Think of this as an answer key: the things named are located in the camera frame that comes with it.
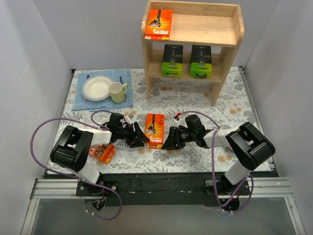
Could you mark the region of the orange razor box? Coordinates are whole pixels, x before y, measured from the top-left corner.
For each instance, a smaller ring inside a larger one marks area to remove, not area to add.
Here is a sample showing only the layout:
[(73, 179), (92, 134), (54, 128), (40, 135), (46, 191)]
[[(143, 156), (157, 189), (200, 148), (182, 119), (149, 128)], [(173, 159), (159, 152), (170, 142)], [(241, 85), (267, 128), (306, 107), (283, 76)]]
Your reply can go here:
[(172, 26), (173, 10), (151, 9), (145, 28), (144, 39), (169, 40)]
[(89, 155), (97, 160), (109, 164), (116, 153), (116, 148), (113, 144), (109, 145), (93, 145), (89, 149)]
[(144, 142), (145, 149), (161, 149), (164, 142), (164, 114), (147, 114), (145, 135), (148, 141)]

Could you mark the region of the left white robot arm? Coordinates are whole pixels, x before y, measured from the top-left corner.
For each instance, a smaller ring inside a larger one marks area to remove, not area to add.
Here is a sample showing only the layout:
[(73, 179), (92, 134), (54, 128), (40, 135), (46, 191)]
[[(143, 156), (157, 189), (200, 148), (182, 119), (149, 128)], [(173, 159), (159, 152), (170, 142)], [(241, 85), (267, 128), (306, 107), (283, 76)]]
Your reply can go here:
[(143, 147), (144, 142), (149, 140), (137, 122), (127, 123), (126, 118), (119, 113), (111, 113), (106, 127), (108, 130), (79, 129), (68, 125), (50, 153), (51, 162), (66, 168), (77, 178), (87, 181), (87, 190), (94, 196), (103, 192), (104, 184), (99, 181), (100, 172), (87, 162), (90, 147), (124, 140), (130, 148), (136, 148)]

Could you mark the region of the green black razor box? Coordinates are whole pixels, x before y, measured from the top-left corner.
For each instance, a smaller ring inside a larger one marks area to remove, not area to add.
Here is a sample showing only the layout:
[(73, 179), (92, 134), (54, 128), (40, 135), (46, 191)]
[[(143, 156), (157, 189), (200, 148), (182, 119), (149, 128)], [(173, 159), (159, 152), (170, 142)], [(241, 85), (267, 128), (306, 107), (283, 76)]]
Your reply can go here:
[(165, 44), (161, 66), (161, 76), (182, 77), (183, 45)]
[(212, 72), (211, 46), (192, 45), (190, 77), (210, 78)]

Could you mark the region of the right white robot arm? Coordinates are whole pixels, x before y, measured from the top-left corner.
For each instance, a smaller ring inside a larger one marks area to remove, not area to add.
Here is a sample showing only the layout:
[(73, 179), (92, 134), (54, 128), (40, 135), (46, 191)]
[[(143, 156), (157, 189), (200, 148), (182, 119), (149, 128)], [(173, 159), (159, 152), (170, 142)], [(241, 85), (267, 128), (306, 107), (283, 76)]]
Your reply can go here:
[(226, 194), (234, 194), (239, 189), (239, 182), (276, 152), (274, 145), (250, 122), (233, 129), (221, 129), (215, 123), (217, 129), (206, 129), (198, 117), (200, 112), (190, 113), (185, 118), (186, 127), (170, 127), (168, 138), (161, 149), (183, 149), (188, 142), (195, 142), (205, 149), (231, 148), (238, 160), (218, 181)]

